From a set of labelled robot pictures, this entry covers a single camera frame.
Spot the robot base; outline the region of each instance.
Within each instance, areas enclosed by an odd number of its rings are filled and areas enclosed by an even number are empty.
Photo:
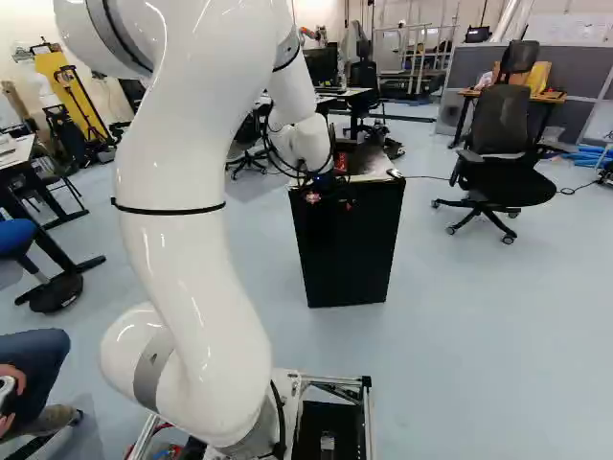
[[[284,460],[375,460],[370,377],[314,377],[296,371],[275,369],[273,380],[284,402],[287,440]],[[307,393],[313,389],[326,393],[328,401],[307,399]],[[333,402],[330,396],[343,401]],[[146,459],[152,434],[161,422],[162,419],[157,415],[149,416],[128,460]],[[228,459],[194,438],[190,438],[188,444],[200,445],[201,450],[199,453],[192,450],[186,459]]]

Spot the jeans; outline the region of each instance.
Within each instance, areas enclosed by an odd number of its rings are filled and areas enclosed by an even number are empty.
[[[16,398],[11,432],[38,418],[70,351],[70,338],[60,329],[40,329],[0,335],[0,363],[11,364],[26,375],[26,389]]]

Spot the hand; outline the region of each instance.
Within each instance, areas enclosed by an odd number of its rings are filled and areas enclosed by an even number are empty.
[[[17,380],[17,395],[21,396],[26,389],[26,375],[10,364],[0,364],[0,377],[13,377]]]
[[[0,439],[11,429],[14,420],[15,414],[11,414],[9,417],[0,417]]]

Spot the person's knee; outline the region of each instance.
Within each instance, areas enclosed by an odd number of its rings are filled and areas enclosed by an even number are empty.
[[[62,329],[45,329],[39,331],[40,345],[44,343],[45,349],[54,354],[65,357],[70,352],[70,337]]]

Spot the person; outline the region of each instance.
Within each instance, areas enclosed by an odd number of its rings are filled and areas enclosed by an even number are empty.
[[[46,406],[70,351],[68,334],[42,329],[0,335],[0,376],[15,379],[15,398],[0,407],[0,443],[18,436],[48,436],[74,425],[82,413],[63,404]]]

